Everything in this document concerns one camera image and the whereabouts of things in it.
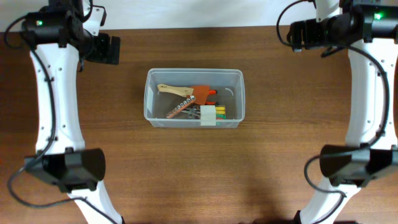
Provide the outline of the clear plastic container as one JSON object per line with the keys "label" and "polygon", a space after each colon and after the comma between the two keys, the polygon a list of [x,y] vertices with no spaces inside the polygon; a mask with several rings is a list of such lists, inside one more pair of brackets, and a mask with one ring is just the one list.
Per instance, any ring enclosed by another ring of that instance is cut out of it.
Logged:
{"label": "clear plastic container", "polygon": [[237,128],[245,117],[243,73],[153,68],[147,74],[144,117],[159,128]]}

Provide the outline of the orange scraper wooden handle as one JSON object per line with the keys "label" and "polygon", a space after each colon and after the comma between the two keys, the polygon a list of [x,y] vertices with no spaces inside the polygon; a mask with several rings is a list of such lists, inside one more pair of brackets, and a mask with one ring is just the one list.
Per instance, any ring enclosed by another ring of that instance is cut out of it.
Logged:
{"label": "orange scraper wooden handle", "polygon": [[166,84],[158,84],[157,88],[160,92],[171,93],[181,97],[191,97],[196,98],[195,103],[198,105],[205,105],[209,96],[210,87],[207,85],[196,85],[191,87],[178,87],[170,86]]}

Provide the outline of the orange black needle-nose pliers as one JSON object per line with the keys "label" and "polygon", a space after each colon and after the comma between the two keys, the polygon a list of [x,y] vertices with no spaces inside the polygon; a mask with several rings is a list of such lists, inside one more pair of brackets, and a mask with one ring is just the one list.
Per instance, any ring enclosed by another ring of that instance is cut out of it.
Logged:
{"label": "orange black needle-nose pliers", "polygon": [[191,107],[178,106],[174,109],[174,114],[184,114],[188,119],[200,119],[200,107],[198,105]]}

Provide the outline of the red handled side cutters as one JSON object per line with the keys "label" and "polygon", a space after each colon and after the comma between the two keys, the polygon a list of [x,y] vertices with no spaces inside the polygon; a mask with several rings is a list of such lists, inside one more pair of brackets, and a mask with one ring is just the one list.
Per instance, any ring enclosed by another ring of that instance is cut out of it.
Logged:
{"label": "red handled side cutters", "polygon": [[[209,90],[208,96],[216,95],[217,93],[218,93],[217,90]],[[205,104],[206,104],[206,105],[218,105],[218,102],[215,102],[215,101],[206,101]]]}

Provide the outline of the clear case coloured screwdrivers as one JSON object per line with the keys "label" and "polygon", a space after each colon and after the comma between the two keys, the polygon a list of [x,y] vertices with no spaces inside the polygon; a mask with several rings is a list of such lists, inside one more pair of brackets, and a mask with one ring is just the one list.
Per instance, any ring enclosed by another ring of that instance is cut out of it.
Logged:
{"label": "clear case coloured screwdrivers", "polygon": [[190,110],[192,117],[200,121],[201,126],[217,126],[219,120],[226,119],[223,105],[196,105]]}

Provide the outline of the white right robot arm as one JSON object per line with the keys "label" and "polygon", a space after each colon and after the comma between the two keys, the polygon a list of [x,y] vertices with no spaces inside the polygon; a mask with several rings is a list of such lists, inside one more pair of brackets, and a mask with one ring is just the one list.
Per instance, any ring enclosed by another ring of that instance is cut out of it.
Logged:
{"label": "white right robot arm", "polygon": [[348,200],[373,180],[397,171],[394,75],[395,1],[314,1],[316,18],[294,22],[282,43],[299,52],[347,50],[351,113],[345,144],[325,145],[315,159],[322,179],[294,223],[334,223]]}

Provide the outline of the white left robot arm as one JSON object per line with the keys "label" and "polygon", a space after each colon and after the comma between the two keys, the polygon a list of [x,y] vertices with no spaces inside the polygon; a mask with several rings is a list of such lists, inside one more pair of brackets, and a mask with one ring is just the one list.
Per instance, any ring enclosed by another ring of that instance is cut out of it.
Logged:
{"label": "white left robot arm", "polygon": [[106,9],[90,1],[50,1],[21,25],[39,105],[36,152],[25,158],[25,171],[67,194],[88,223],[124,221],[104,185],[104,152],[85,147],[78,118],[76,76],[84,61],[119,62],[120,39],[100,32],[105,20]]}

